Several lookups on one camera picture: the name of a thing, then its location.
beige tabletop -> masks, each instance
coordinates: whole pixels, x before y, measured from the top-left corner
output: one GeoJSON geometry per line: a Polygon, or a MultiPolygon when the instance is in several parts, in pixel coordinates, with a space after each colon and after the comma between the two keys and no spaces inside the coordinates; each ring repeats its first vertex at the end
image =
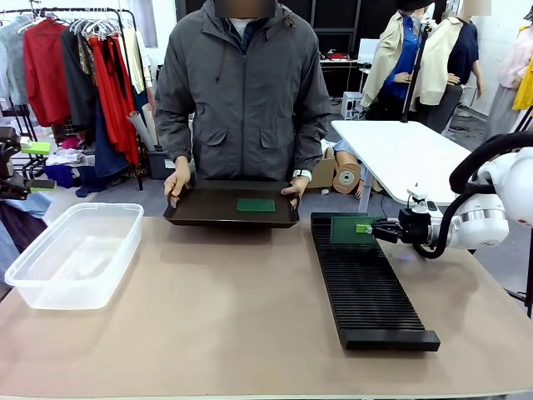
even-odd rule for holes
{"type": "MultiPolygon", "coordinates": [[[[383,243],[437,353],[344,352],[308,223],[228,232],[145,218],[96,312],[0,304],[0,394],[430,398],[533,389],[533,323],[467,252],[383,243]]],[[[502,265],[502,268],[513,268],[502,265]]]]}

black tray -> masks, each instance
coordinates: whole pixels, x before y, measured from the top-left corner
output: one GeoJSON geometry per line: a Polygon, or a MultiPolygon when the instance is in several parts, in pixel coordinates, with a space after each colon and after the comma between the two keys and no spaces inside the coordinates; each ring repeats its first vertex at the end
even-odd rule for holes
{"type": "Polygon", "coordinates": [[[291,197],[281,195],[286,187],[285,182],[195,181],[191,188],[183,188],[176,208],[168,198],[163,217],[180,226],[290,228],[300,222],[300,216],[298,207],[291,206],[291,197]],[[276,211],[237,211],[240,199],[273,200],[276,211]]]}

clear plastic container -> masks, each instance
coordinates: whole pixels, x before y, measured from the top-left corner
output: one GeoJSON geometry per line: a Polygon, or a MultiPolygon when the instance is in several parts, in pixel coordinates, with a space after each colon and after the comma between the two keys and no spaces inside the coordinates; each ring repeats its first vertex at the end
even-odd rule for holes
{"type": "Polygon", "coordinates": [[[105,307],[139,246],[143,214],[137,204],[69,208],[7,270],[6,283],[31,308],[105,307]]]}

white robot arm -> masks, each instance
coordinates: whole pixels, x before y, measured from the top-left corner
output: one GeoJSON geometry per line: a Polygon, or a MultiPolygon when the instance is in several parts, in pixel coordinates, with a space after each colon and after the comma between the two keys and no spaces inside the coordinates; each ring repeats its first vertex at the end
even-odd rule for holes
{"type": "Polygon", "coordinates": [[[508,220],[533,228],[532,174],[533,132],[499,137],[452,173],[451,188],[458,197],[444,215],[416,188],[410,191],[415,206],[401,210],[397,226],[381,221],[372,232],[394,243],[412,243],[426,258],[438,258],[448,247],[497,246],[509,235],[508,220]],[[510,152],[514,148],[521,150],[510,152]]]}

wristwatch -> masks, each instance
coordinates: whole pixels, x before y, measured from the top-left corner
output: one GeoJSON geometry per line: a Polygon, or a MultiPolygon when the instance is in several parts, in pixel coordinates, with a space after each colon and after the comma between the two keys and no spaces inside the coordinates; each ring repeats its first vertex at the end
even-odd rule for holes
{"type": "Polygon", "coordinates": [[[313,174],[308,169],[297,169],[293,174],[293,178],[306,177],[309,178],[309,183],[313,180],[313,174]]]}

